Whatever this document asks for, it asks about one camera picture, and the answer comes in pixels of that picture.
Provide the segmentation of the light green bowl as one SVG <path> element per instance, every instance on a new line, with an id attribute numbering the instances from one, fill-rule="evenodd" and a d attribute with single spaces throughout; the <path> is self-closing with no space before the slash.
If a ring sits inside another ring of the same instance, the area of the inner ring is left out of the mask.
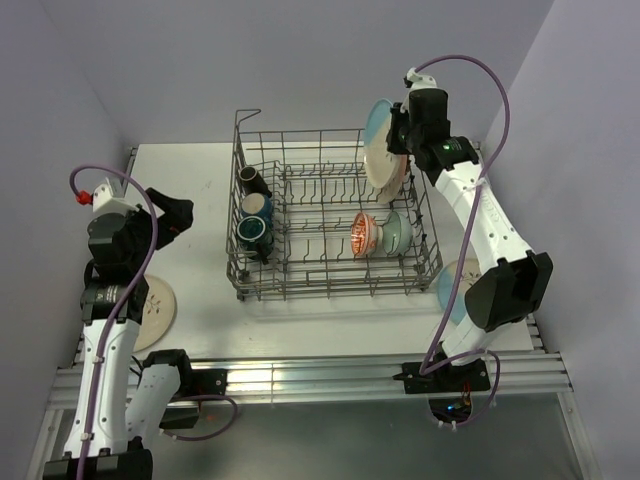
<path id="1" fill-rule="evenodd" d="M 409 218 L 391 211 L 382 226 L 382 248 L 388 256 L 404 255 L 412 244 L 414 228 Z"/>

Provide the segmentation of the pink and cream plate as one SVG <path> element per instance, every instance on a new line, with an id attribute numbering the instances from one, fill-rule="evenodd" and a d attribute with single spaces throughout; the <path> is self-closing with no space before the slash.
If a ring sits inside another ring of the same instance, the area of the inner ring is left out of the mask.
<path id="1" fill-rule="evenodd" d="M 408 168 L 409 158 L 401 155 L 391 179 L 378 191 L 376 202 L 386 204 L 394 201 L 400 192 Z"/>

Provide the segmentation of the orange patterned bowl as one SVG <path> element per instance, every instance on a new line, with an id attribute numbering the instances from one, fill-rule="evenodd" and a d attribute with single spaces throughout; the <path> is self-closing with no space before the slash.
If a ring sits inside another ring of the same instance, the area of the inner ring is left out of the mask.
<path id="1" fill-rule="evenodd" d="M 373 254 L 382 237 L 381 226 L 371 215 L 364 211 L 356 214 L 350 236 L 352 253 L 356 258 Z"/>

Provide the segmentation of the dark blue mug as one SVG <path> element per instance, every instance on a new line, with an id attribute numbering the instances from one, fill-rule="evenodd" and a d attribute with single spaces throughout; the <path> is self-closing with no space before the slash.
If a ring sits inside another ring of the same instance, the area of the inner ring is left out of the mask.
<path id="1" fill-rule="evenodd" d="M 271 199 L 262 193 L 247 194 L 240 205 L 243 218 L 257 216 L 265 222 L 271 222 L 273 218 L 273 203 Z"/>

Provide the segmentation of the dark green mug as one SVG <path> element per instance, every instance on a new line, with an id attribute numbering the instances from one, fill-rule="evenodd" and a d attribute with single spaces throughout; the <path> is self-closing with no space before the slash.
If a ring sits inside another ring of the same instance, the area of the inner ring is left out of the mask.
<path id="1" fill-rule="evenodd" d="M 237 225 L 236 238 L 242 252 L 249 259 L 262 264 L 269 262 L 274 249 L 274 236 L 272 227 L 266 220 L 256 215 L 243 218 Z"/>

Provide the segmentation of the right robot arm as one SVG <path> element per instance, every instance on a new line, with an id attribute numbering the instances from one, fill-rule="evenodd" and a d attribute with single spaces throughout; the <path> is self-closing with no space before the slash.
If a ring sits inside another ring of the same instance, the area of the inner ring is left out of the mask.
<path id="1" fill-rule="evenodd" d="M 406 153 L 453 209 L 465 232 L 461 249 L 474 250 L 480 276 L 464 297 L 466 314 L 449 334 L 436 333 L 421 367 L 452 390 L 468 374 L 466 364 L 483 356 L 505 326 L 537 311 L 553 271 L 511 224 L 487 182 L 471 142 L 450 132 L 448 95 L 414 87 L 391 108 L 387 135 L 392 153 Z"/>

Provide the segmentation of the blue and cream plate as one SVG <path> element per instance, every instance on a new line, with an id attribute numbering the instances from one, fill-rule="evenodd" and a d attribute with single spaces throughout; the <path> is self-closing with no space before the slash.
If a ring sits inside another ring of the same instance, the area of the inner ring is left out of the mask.
<path id="1" fill-rule="evenodd" d="M 391 108 L 388 99 L 378 100 L 367 117 L 364 134 L 364 167 L 369 183 L 378 189 L 391 182 L 400 168 L 401 155 L 388 150 L 387 135 L 391 129 Z"/>

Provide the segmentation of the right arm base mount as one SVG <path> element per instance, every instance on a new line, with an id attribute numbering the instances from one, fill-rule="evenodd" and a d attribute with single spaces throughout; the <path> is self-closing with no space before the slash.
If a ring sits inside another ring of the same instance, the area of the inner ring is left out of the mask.
<path id="1" fill-rule="evenodd" d="M 429 398 L 431 414 L 438 423 L 458 427 L 468 421 L 473 413 L 473 393 L 491 390 L 489 374 L 482 360 L 463 366 L 445 365 L 432 373 L 419 373 L 419 362 L 405 362 L 401 371 L 393 376 L 403 384 L 406 395 L 444 394 Z"/>

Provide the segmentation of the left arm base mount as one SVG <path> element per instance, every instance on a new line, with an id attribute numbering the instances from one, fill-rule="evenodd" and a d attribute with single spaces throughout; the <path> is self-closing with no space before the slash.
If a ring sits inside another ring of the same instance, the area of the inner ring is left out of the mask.
<path id="1" fill-rule="evenodd" d="M 190 383 L 181 389 L 170 403 L 160 422 L 164 430 L 182 430 L 193 428 L 201 414 L 203 400 L 191 400 L 191 397 L 224 395 L 227 386 L 226 369 L 195 369 Z"/>

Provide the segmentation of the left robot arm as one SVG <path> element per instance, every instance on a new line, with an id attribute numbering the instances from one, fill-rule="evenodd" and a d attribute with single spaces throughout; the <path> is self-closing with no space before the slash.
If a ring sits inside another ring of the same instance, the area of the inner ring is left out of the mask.
<path id="1" fill-rule="evenodd" d="M 150 450 L 166 407 L 195 386 L 185 351 L 150 353 L 129 396 L 130 362 L 149 292 L 142 274 L 149 253 L 170 244 L 193 224 L 193 203 L 153 188 L 145 200 L 155 216 L 101 184 L 82 193 L 94 217 L 87 227 L 92 255 L 84 275 L 81 320 L 84 366 L 74 423 L 59 460 L 45 464 L 45 479 L 149 479 Z"/>

